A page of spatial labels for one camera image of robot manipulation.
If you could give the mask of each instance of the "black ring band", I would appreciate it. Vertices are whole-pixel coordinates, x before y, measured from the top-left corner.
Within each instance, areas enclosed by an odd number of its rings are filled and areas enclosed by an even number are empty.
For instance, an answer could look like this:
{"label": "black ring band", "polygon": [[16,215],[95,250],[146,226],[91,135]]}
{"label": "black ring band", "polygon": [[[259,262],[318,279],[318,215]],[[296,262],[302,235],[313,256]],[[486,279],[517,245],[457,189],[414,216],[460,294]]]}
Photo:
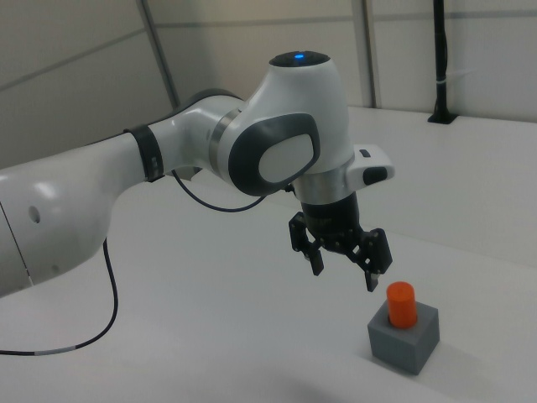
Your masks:
{"label": "black ring band", "polygon": [[123,132],[132,134],[136,143],[138,143],[143,172],[148,182],[155,182],[157,179],[162,178],[164,173],[162,154],[160,153],[159,142],[154,137],[149,126],[143,124],[136,128],[126,128]]}

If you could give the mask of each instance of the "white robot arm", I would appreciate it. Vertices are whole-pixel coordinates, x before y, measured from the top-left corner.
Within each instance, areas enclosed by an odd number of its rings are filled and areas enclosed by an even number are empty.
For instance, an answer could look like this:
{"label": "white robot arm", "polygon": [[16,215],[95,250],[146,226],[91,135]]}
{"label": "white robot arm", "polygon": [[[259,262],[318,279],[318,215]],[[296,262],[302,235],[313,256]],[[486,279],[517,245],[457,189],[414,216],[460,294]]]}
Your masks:
{"label": "white robot arm", "polygon": [[360,228],[354,192],[390,178],[394,168],[378,147],[353,147],[347,126],[333,61],[292,52],[270,61],[245,102],[201,92],[158,122],[0,170],[0,296],[88,260],[107,236],[117,197],[181,166],[211,170],[253,196],[292,183],[304,210],[289,223],[293,248],[316,275],[320,247],[347,255],[373,290],[391,255],[382,230]]}

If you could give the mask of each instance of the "orange cylinder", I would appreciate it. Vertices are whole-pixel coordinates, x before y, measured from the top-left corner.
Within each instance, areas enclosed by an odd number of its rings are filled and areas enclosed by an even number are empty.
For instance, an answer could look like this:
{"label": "orange cylinder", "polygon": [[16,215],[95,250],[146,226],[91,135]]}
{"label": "orange cylinder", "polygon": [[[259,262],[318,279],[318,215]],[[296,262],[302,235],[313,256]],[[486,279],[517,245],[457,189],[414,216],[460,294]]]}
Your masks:
{"label": "orange cylinder", "polygon": [[418,321],[414,287],[404,281],[390,284],[386,290],[390,323],[399,329],[408,329]]}

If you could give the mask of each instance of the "black pole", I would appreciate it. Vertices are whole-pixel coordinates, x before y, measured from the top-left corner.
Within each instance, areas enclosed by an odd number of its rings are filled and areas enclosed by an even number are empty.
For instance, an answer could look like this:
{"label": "black pole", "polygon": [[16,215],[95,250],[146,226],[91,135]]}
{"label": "black pole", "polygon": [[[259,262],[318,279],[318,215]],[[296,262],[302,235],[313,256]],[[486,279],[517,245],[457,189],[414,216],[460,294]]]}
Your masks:
{"label": "black pole", "polygon": [[450,124],[457,115],[447,110],[447,39],[444,26],[444,0],[434,0],[433,3],[435,7],[436,104],[435,111],[427,121]]}

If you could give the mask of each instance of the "gray cube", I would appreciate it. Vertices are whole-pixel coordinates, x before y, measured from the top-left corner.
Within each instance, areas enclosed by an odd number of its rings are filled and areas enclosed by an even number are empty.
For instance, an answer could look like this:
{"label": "gray cube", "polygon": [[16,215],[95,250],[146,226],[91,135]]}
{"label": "gray cube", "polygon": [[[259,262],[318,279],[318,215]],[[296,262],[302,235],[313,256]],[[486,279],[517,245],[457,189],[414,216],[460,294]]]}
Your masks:
{"label": "gray cube", "polygon": [[373,356],[419,374],[440,341],[438,310],[416,302],[418,321],[408,329],[398,329],[389,322],[385,301],[368,324]]}

